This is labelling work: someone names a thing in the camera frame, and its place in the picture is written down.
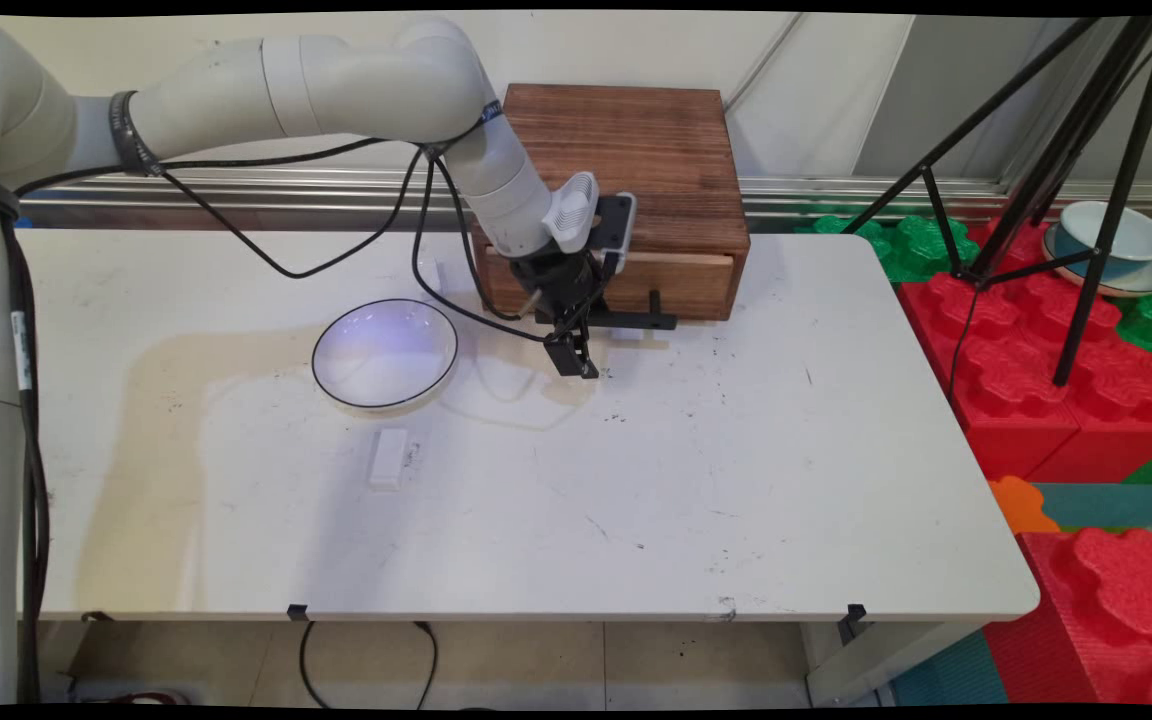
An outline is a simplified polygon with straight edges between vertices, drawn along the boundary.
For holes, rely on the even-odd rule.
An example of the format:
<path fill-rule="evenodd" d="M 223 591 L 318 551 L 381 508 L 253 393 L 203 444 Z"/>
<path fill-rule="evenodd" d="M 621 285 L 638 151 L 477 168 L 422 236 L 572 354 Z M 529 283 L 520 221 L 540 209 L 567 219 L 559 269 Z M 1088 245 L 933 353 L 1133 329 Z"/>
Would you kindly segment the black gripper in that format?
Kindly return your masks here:
<path fill-rule="evenodd" d="M 511 262 L 511 276 L 526 293 L 518 314 L 541 314 L 541 323 L 553 320 L 554 329 L 544 338 L 550 361 L 558 376 L 579 377 L 593 381 L 600 377 L 588 350 L 588 338 L 568 334 L 582 323 L 585 302 L 586 323 L 605 325 L 605 268 L 590 251 L 535 255 Z"/>

